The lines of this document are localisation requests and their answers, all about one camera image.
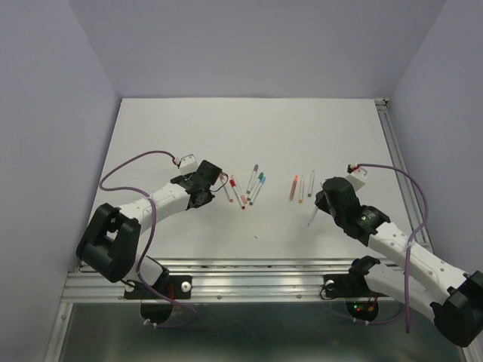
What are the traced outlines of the brown cap marker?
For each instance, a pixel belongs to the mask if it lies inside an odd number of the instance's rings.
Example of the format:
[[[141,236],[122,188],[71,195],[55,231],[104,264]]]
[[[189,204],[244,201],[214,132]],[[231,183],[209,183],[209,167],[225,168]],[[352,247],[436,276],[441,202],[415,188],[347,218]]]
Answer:
[[[220,176],[220,181],[222,183],[222,185],[221,185],[222,186],[222,190],[223,190],[224,194],[226,195],[227,200],[229,201],[229,203],[233,203],[234,202],[234,199],[231,196],[231,194],[229,193],[229,190],[227,188],[228,181],[227,181],[226,177],[224,175],[221,175]]]

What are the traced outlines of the dark green marker pen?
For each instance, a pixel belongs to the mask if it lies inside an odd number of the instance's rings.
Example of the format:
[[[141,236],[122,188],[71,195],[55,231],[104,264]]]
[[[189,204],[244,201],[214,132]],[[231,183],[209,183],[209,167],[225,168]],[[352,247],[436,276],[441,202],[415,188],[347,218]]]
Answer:
[[[312,197],[313,189],[314,189],[314,183],[315,183],[315,170],[312,170],[311,174],[309,176],[308,191],[307,191],[307,197],[308,198]]]

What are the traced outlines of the yellow cap marker pen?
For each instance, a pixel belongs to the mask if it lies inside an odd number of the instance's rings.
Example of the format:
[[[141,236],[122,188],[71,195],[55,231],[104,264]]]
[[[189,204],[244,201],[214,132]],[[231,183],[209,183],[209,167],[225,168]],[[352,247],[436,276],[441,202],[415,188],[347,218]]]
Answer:
[[[302,175],[300,177],[299,189],[298,189],[298,203],[302,204],[304,199],[304,189],[305,189],[305,177]]]

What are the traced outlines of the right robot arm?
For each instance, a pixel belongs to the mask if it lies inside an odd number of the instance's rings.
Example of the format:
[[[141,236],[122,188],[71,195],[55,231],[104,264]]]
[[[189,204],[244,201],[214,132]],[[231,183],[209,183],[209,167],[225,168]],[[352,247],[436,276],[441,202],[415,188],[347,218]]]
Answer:
[[[355,259],[348,272],[325,276],[330,299],[388,296],[434,323],[449,342],[469,346],[482,332],[482,273],[468,273],[413,242],[376,207],[360,203],[353,184],[343,177],[327,179],[316,195],[316,207],[352,239],[385,256]]]

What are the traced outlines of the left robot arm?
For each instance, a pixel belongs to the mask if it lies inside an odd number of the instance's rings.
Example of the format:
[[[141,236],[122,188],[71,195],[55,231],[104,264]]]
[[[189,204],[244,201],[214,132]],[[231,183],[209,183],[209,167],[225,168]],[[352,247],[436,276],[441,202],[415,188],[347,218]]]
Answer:
[[[176,213],[199,208],[214,198],[211,187],[222,170],[209,161],[184,162],[188,173],[171,179],[151,195],[122,206],[100,205],[77,246],[76,256],[112,283],[142,283],[150,296],[162,296],[168,288],[166,268],[138,252],[140,236],[148,231],[151,243],[158,222]]]

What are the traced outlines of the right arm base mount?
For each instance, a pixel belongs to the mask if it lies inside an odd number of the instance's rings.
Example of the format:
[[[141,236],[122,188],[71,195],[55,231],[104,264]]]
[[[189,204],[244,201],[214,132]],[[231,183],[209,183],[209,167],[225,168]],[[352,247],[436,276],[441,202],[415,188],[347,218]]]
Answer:
[[[324,278],[319,291],[322,300],[344,299],[348,315],[361,322],[375,322],[380,294],[371,291],[363,277],[332,274]]]

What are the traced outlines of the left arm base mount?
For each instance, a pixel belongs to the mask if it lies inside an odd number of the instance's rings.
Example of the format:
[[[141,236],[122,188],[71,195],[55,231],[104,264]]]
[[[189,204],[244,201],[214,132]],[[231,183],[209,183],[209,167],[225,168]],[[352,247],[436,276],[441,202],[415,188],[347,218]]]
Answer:
[[[121,282],[125,285],[125,292],[129,297],[142,300],[160,299],[168,303],[141,305],[140,316],[144,325],[155,329],[173,329],[188,326],[198,317],[192,306],[176,301],[177,297],[188,299],[191,296],[192,278],[175,277],[172,281],[169,270],[150,256],[140,260],[140,255],[137,255],[133,268]],[[174,306],[178,307],[178,311],[190,311],[192,317],[180,324],[167,324],[175,309]]]

